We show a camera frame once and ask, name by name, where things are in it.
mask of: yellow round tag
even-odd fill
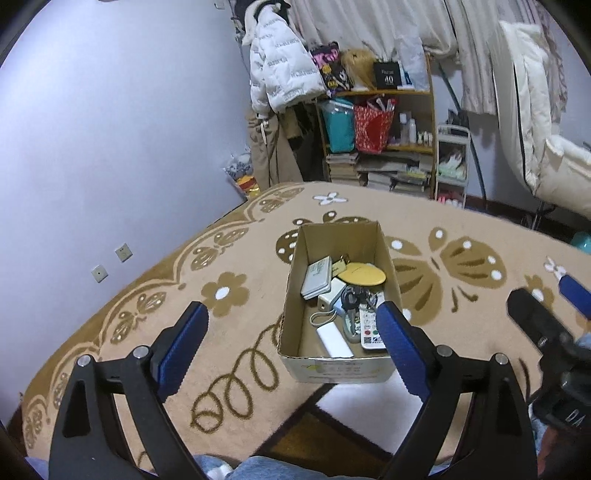
[[[376,287],[386,281],[386,274],[378,267],[356,262],[348,264],[347,270],[338,277],[345,283],[360,287]]]

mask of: white flower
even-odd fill
[[[561,267],[560,265],[556,265],[556,262],[554,262],[554,260],[552,260],[550,257],[546,258],[544,268],[547,272],[553,273],[556,277],[556,280],[558,281],[560,281],[562,277],[566,275],[566,269],[564,267]]]
[[[330,192],[327,196],[324,195],[316,195],[313,197],[314,200],[320,200],[320,205],[330,205],[331,203],[344,203],[348,202],[347,199],[339,198],[339,194],[337,192]]]

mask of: white cart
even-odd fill
[[[437,165],[435,181],[435,200],[440,203],[466,207],[469,168],[472,152],[472,134],[465,127],[439,125],[437,127]],[[457,168],[449,168],[449,159],[461,158]]]

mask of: wall socket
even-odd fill
[[[119,260],[121,260],[121,263],[133,255],[127,244],[121,245],[117,250],[115,250],[115,253],[119,257]]]
[[[92,273],[92,276],[95,278],[97,283],[102,282],[109,276],[107,270],[102,265],[97,265],[90,273]]]

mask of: stack of books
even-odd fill
[[[329,166],[330,181],[332,183],[359,186],[359,175],[355,168],[358,160],[358,152],[327,155],[326,163]]]
[[[429,197],[432,167],[429,155],[362,155],[356,169],[371,189]]]

